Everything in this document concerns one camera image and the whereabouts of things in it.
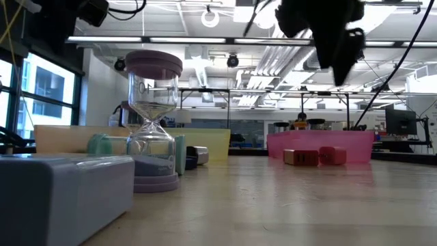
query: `fluorescent light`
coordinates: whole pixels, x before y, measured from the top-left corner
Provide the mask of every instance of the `fluorescent light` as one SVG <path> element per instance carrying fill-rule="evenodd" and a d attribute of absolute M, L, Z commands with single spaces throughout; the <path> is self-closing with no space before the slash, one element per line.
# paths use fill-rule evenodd
<path fill-rule="evenodd" d="M 405 42 L 402 46 L 408 46 L 410 42 Z M 414 42 L 413 47 L 424 47 L 424 46 L 434 46 L 437 48 L 437 42 Z"/>
<path fill-rule="evenodd" d="M 236 38 L 236 44 L 272 44 L 272 45 L 309 45 L 309 39 L 288 39 L 288 38 Z"/>
<path fill-rule="evenodd" d="M 266 93 L 266 90 L 230 90 L 230 92 Z"/>
<path fill-rule="evenodd" d="M 394 42 L 385 41 L 366 41 L 366 46 L 393 46 Z"/>
<path fill-rule="evenodd" d="M 191 107 L 192 109 L 222 109 L 221 107 Z"/>
<path fill-rule="evenodd" d="M 67 42 L 142 42 L 140 37 L 71 36 Z"/>
<path fill-rule="evenodd" d="M 224 38 L 150 38 L 150 42 L 224 44 L 226 42 L 226 39 Z"/>

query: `metal frame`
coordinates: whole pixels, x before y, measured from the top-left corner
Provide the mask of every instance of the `metal frame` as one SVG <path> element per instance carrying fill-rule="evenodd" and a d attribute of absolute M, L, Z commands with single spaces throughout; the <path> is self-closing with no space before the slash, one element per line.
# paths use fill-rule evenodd
<path fill-rule="evenodd" d="M 231 105 L 230 105 L 230 101 L 231 101 L 231 93 L 234 92 L 244 92 L 244 91 L 248 91 L 248 90 L 234 90 L 234 89 L 219 89 L 219 88 L 179 88 L 179 91 L 181 93 L 181 103 L 180 103 L 180 108 L 183 109 L 185 107 L 183 107 L 183 102 L 186 98 L 188 98 L 193 92 L 218 92 L 225 100 L 227 100 L 227 127 L 230 128 L 230 109 L 231 109 Z M 268 92 L 277 92 L 277 91 L 266 91 L 266 90 L 250 90 L 250 91 L 254 91 L 255 93 L 268 93 Z M 185 98 L 183 97 L 184 92 L 190 92 L 190 94 L 188 96 L 186 96 Z M 227 93 L 227 99 L 220 93 L 220 92 L 225 92 Z M 362 95 L 372 95 L 374 93 L 371 92 L 302 92 L 302 91 L 285 91 L 282 93 L 293 93 L 293 94 L 300 94 L 300 112 L 304 113 L 305 109 L 304 109 L 304 104 L 306 103 L 306 101 L 304 101 L 304 97 L 306 94 L 309 94 L 310 97 L 314 96 L 314 95 L 318 95 L 318 96 L 336 96 L 337 98 L 340 99 L 340 101 L 342 103 L 344 103 L 346 105 L 346 120 L 347 120 L 347 129 L 348 131 L 350 130 L 350 95 L 351 94 L 362 94 Z M 427 96 L 428 94 L 421 94 L 421 93 L 401 93 L 401 92 L 397 92 L 395 94 L 393 93 L 386 93 L 386 94 L 390 94 L 390 95 L 404 95 L 404 96 Z M 344 95 L 346 97 L 346 101 L 344 99 L 342 99 L 340 97 L 340 95 Z M 237 107 L 235 109 L 255 109 L 254 107 Z"/>
<path fill-rule="evenodd" d="M 175 37 L 175 36 L 70 36 L 68 44 L 202 44 L 243 46 L 308 46 L 314 47 L 311 38 L 230 38 L 230 37 Z M 402 49 L 410 40 L 372 40 L 365 42 L 369 49 Z M 417 40 L 413 49 L 435 49 L 437 40 Z"/>
<path fill-rule="evenodd" d="M 230 129 L 231 128 L 231 124 L 230 124 L 230 117 L 231 117 L 231 104 L 229 103 L 231 101 L 231 92 L 229 89 L 210 89 L 210 88 L 180 88 L 180 109 L 182 109 L 182 105 L 183 102 L 185 101 L 186 98 L 188 98 L 193 92 L 218 92 L 220 94 L 220 96 L 222 96 L 223 98 L 225 98 L 220 92 L 226 92 L 227 93 L 227 128 Z M 188 96 L 186 96 L 184 98 L 184 92 L 190 92 L 190 94 L 188 94 Z"/>

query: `table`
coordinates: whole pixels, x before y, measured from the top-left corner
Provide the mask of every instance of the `table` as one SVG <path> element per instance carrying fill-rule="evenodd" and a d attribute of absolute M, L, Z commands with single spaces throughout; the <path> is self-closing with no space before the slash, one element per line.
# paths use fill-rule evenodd
<path fill-rule="evenodd" d="M 372 161 L 292 167 L 230 156 L 135 194 L 132 210 L 85 246 L 435 245 L 437 169 Z"/>

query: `ceiling light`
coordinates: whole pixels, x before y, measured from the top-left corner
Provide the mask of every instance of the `ceiling light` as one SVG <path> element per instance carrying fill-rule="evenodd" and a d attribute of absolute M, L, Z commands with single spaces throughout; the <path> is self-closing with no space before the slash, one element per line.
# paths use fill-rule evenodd
<path fill-rule="evenodd" d="M 142 42 L 140 37 L 98 37 L 98 36 L 71 36 L 67 42 L 118 42 L 133 43 Z"/>
<path fill-rule="evenodd" d="M 214 18 L 212 20 L 206 20 L 206 15 L 209 14 L 209 13 L 212 13 L 214 15 Z M 201 16 L 200 19 L 202 21 L 202 24 L 205 27 L 209 27 L 209 28 L 216 27 L 219 24 L 219 22 L 220 22 L 219 13 L 217 13 L 217 11 L 214 11 L 214 10 L 211 10 L 211 11 L 205 10 L 205 11 L 203 11 L 202 16 Z"/>
<path fill-rule="evenodd" d="M 236 44 L 269 44 L 269 45 L 292 45 L 307 46 L 310 39 L 287 39 L 287 38 L 236 38 Z"/>
<path fill-rule="evenodd" d="M 365 33 L 373 31 L 380 26 L 397 7 L 395 6 L 370 6 L 364 7 L 362 19 L 348 23 L 347 29 L 361 28 Z"/>
<path fill-rule="evenodd" d="M 405 42 L 402 46 L 408 46 L 410 42 Z M 437 42 L 414 42 L 413 47 L 437 47 Z"/>
<path fill-rule="evenodd" d="M 267 1 L 262 1 L 258 4 L 257 13 L 253 22 L 261 29 L 270 29 L 277 23 L 274 17 L 274 11 L 278 8 L 279 1 L 271 1 L 267 6 L 264 4 Z M 252 18 L 253 6 L 236 6 L 234 8 L 233 20 L 237 23 L 247 23 Z"/>
<path fill-rule="evenodd" d="M 230 92 L 266 93 L 267 90 L 230 90 Z"/>
<path fill-rule="evenodd" d="M 394 42 L 366 41 L 366 46 L 393 46 Z"/>
<path fill-rule="evenodd" d="M 209 43 L 209 44 L 224 44 L 224 38 L 150 38 L 150 42 L 154 43 Z"/>

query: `ceiling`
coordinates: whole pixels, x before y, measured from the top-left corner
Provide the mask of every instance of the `ceiling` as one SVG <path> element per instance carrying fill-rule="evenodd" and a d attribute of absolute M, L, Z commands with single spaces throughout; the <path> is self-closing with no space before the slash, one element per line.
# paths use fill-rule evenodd
<path fill-rule="evenodd" d="M 110 1 L 111 7 L 121 9 L 134 9 L 135 2 L 129 0 Z M 182 3 L 169 3 L 157 5 L 159 2 L 147 2 L 147 6 L 142 13 L 136 15 L 128 21 L 119 21 L 107 16 L 102 26 L 91 27 L 78 20 L 76 24 L 76 36 L 189 36 L 189 37 L 242 37 L 246 23 L 237 23 L 233 20 L 235 8 L 234 2 L 224 1 L 224 6 L 212 4 L 211 10 L 219 12 L 219 22 L 215 27 L 206 27 L 202 21 L 202 14 L 206 7 L 202 3 L 198 6 L 187 6 Z M 416 31 L 426 6 L 422 6 L 419 14 L 412 14 L 414 8 L 398 8 L 390 14 L 382 24 L 370 31 L 367 39 L 373 40 L 410 40 Z M 206 20 L 212 20 L 212 13 L 206 15 Z M 429 15 L 428 20 L 417 40 L 436 41 L 437 40 L 437 10 Z M 253 25 L 248 37 L 281 37 L 274 32 L 274 27 L 262 29 Z M 95 54 L 108 64 L 112 64 L 117 57 L 123 57 L 128 52 L 136 49 L 154 49 L 165 51 L 185 58 L 185 48 L 188 44 L 99 44 L 94 45 Z M 254 70 L 261 66 L 269 54 L 272 54 L 272 68 L 278 66 L 281 55 L 284 55 L 285 48 L 278 51 L 277 48 L 266 48 L 265 46 L 236 46 L 236 45 L 205 45 L 208 50 L 208 58 L 213 59 L 212 66 L 205 68 L 209 81 L 213 83 L 214 78 L 231 78 L 236 80 L 239 70 Z M 333 87 L 332 73 L 329 70 L 312 71 L 310 76 L 304 81 L 289 83 L 285 80 L 289 72 L 296 69 L 297 57 L 304 55 L 304 49 L 290 51 L 288 57 L 284 57 L 284 67 L 278 78 L 272 79 L 270 87 L 280 88 L 281 90 L 295 90 L 300 83 L 304 83 L 309 90 L 335 90 Z M 405 49 L 366 49 L 364 50 L 365 61 L 359 61 L 351 70 L 346 87 L 344 90 L 360 90 L 363 85 L 378 80 L 379 77 L 388 75 L 393 71 L 393 67 L 398 63 Z M 228 68 L 226 61 L 229 54 L 235 53 L 240 60 L 239 68 Z M 426 64 L 437 63 L 437 49 L 412 49 L 398 73 L 390 83 L 394 91 L 405 89 L 406 75 L 414 72 L 414 69 L 421 68 Z M 184 72 L 180 78 L 181 83 L 193 81 L 196 77 L 194 67 L 184 65 Z M 240 89 L 248 85 L 240 84 Z"/>

